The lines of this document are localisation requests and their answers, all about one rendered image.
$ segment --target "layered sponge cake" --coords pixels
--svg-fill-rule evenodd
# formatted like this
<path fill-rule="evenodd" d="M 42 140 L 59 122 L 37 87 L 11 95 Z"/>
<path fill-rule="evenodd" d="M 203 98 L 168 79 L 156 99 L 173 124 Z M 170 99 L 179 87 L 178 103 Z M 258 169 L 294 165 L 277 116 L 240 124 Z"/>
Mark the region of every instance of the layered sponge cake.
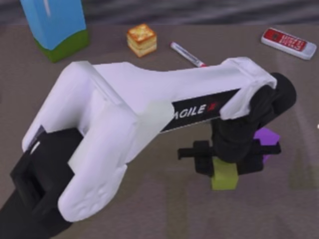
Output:
<path fill-rule="evenodd" d="M 127 33 L 128 46 L 138 56 L 145 56 L 157 48 L 157 35 L 146 24 L 129 29 Z"/>

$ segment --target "green block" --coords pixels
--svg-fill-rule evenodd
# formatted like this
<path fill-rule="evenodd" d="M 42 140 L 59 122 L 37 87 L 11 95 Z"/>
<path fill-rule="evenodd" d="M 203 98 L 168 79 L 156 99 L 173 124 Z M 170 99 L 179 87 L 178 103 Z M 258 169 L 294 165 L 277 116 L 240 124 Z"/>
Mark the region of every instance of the green block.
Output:
<path fill-rule="evenodd" d="M 40 50 L 50 59 L 50 61 L 55 63 L 83 49 L 89 45 L 90 40 L 88 31 L 83 30 L 66 38 L 53 50 L 43 48 L 36 39 L 35 42 Z"/>
<path fill-rule="evenodd" d="M 238 182 L 237 165 L 226 163 L 217 157 L 213 158 L 214 176 L 211 178 L 211 186 L 214 191 L 234 190 Z"/>

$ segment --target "white robotic arm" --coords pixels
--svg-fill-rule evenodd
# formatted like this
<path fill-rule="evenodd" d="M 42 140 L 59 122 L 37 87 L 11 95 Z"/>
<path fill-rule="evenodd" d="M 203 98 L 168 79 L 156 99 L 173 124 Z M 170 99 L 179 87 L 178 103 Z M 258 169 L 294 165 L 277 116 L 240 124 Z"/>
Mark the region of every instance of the white robotic arm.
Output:
<path fill-rule="evenodd" d="M 243 117 L 254 94 L 276 84 L 272 75 L 244 57 L 169 72 L 126 62 L 74 62 L 61 73 L 22 148 L 28 150 L 41 131 L 81 132 L 83 140 L 68 162 L 74 177 L 58 200 L 63 218 L 76 222 L 112 200 L 127 163 L 159 133 L 217 117 Z"/>

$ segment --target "pen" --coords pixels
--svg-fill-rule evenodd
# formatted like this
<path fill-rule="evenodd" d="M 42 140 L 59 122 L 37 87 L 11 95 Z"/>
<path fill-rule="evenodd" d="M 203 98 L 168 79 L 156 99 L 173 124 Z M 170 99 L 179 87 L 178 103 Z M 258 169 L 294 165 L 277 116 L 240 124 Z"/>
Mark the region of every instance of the pen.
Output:
<path fill-rule="evenodd" d="M 178 52 L 180 55 L 182 55 L 184 58 L 189 60 L 191 63 L 193 63 L 197 67 L 205 67 L 207 66 L 205 63 L 200 61 L 197 57 L 190 54 L 188 51 L 186 51 L 184 48 L 182 48 L 180 45 L 178 45 L 176 42 L 171 42 L 170 47 Z"/>

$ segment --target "table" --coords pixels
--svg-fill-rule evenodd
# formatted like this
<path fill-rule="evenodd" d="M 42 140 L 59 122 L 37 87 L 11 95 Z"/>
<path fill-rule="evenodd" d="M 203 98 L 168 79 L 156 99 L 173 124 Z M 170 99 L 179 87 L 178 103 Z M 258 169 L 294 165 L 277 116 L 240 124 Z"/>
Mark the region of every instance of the table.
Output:
<path fill-rule="evenodd" d="M 301 239 L 315 238 L 319 188 L 319 55 L 304 61 L 260 43 L 266 26 L 160 26 L 155 53 L 138 59 L 126 46 L 130 26 L 90 25 L 91 45 L 59 63 L 36 48 L 27 26 L 0 26 L 0 206 L 13 191 L 9 173 L 21 140 L 59 73 L 72 61 L 128 61 L 158 71 L 193 67 L 169 49 L 175 41 L 208 65 L 247 56 L 286 75 L 297 104 L 268 125 L 282 136 L 282 154 L 261 173 L 243 175 L 235 191 L 212 192 L 177 149 L 209 139 L 198 124 L 159 135 L 132 163 L 114 200 L 55 239 Z M 319 42 L 319 26 L 275 26 Z"/>

